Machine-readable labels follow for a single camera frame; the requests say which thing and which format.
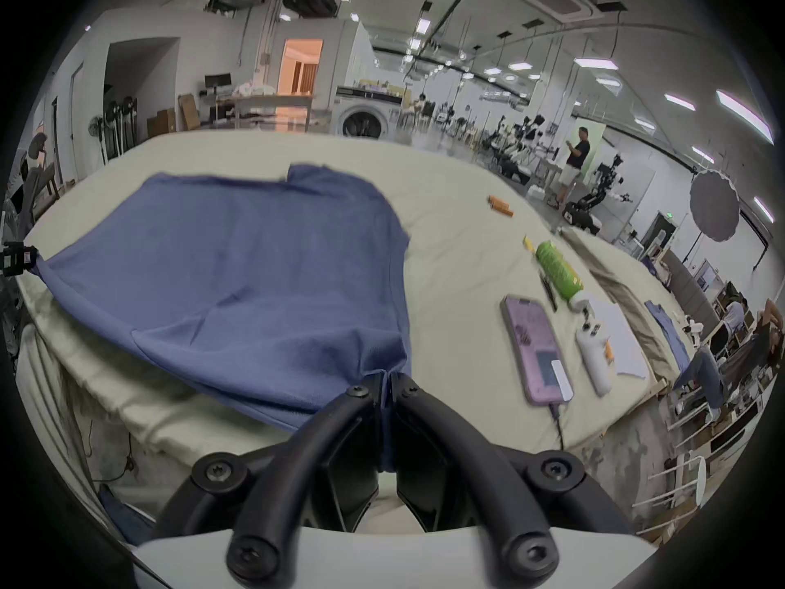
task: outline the table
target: table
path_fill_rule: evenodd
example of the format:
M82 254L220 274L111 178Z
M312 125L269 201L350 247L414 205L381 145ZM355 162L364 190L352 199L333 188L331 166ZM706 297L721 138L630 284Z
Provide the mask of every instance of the table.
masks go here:
M311 106L313 96L311 95L291 95L291 94L258 94L255 96L221 96L216 94L206 94L200 97L210 104L231 103L235 106L235 128L240 129L240 114L243 109L258 109L263 107L304 107L305 108L305 130L311 121Z

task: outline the orange battery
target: orange battery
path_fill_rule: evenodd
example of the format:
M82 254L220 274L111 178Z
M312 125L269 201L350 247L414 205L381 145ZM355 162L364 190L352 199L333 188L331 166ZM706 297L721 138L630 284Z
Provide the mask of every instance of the orange battery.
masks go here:
M509 206L506 204L502 205L500 202L492 202L491 209L496 210L505 216L510 216L511 218L513 216L513 211L509 209Z
M509 203L508 202L504 202L501 199L497 198L496 196L493 196L492 194L490 196L488 196L488 202L491 205L494 205L494 204L501 205L502 207L505 208L505 210L509 210Z

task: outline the pink phone case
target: pink phone case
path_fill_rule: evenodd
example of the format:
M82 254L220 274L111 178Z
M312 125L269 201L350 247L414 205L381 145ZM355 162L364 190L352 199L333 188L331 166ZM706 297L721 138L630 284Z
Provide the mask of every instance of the pink phone case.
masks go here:
M561 365L561 350L545 308L534 299L508 294L502 314L513 340L515 358L526 397L534 405L561 404L572 398L572 388ZM561 371L561 382L557 374Z

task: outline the washing machine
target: washing machine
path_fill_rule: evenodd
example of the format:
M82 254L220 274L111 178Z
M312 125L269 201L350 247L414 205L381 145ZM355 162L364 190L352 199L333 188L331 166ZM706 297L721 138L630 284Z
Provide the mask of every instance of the washing machine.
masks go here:
M404 99L386 92L341 87L335 91L330 132L346 137L393 138Z

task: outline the washing machine door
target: washing machine door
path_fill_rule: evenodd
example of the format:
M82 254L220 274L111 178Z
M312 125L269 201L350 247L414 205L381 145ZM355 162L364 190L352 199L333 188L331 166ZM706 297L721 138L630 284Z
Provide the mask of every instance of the washing machine door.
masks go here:
M385 137L388 131L387 118L378 109L369 105L357 105L341 113L337 132L347 137Z

